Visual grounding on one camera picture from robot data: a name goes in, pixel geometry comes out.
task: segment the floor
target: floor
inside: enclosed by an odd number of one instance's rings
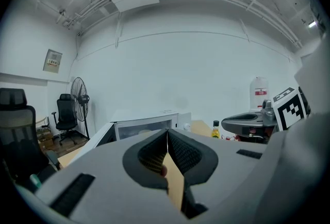
[[[62,141],[62,146],[60,145],[60,138],[54,138],[54,146],[52,146],[52,150],[55,151],[58,157],[62,157],[82,146],[84,146],[87,142],[85,138],[82,138],[80,135],[73,134],[72,139],[77,143],[76,145],[73,144],[73,141],[70,138],[65,139]]]

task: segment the bottle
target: bottle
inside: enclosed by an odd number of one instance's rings
[[[213,130],[212,130],[212,138],[220,138],[220,133],[219,133],[219,121],[215,120],[213,122]]]

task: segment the gray plastic panel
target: gray plastic panel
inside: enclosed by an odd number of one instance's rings
[[[124,152],[149,135],[137,135],[91,150],[48,179],[36,195],[49,205],[80,173],[88,173],[95,176],[95,180],[71,213],[71,220],[79,223],[186,221],[166,190],[142,187],[123,168]]]
[[[228,197],[251,173],[259,162],[258,159],[237,154],[240,149],[263,153],[267,147],[264,144],[221,140],[204,137],[185,131],[180,133],[198,140],[212,148],[218,155],[218,166],[210,179],[200,185],[191,186],[191,191],[197,203],[211,209]]]

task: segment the chair armrest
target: chair armrest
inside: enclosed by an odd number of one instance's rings
[[[53,150],[46,151],[47,158],[54,164],[57,170],[60,170],[60,162],[58,161],[58,155]]]
[[[55,125],[57,125],[55,114],[56,114],[56,112],[52,112],[52,115],[54,116],[54,120],[55,120]]]

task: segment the mesh chair back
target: mesh chair back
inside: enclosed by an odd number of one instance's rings
[[[71,95],[61,94],[60,99],[57,100],[58,120],[60,122],[71,122],[75,120],[72,111]]]
[[[36,111],[26,105],[23,89],[0,88],[0,147],[15,179],[27,178],[48,164],[37,140]]]

